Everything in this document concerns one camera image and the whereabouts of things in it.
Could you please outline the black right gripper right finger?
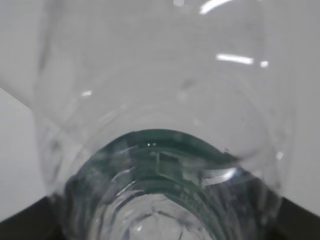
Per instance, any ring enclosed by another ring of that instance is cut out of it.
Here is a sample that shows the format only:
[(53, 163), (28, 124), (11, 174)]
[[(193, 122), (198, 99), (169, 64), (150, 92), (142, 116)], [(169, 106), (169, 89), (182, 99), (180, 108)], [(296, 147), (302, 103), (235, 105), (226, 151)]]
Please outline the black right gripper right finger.
[(320, 217), (287, 198), (272, 229), (273, 240), (320, 240)]

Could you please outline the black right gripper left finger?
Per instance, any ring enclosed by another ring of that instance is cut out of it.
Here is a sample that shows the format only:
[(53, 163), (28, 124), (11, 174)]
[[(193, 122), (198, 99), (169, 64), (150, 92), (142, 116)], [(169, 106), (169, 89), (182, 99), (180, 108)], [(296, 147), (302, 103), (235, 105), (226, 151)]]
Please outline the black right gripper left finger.
[(62, 198), (43, 197), (29, 207), (0, 222), (2, 240), (64, 240), (58, 211)]

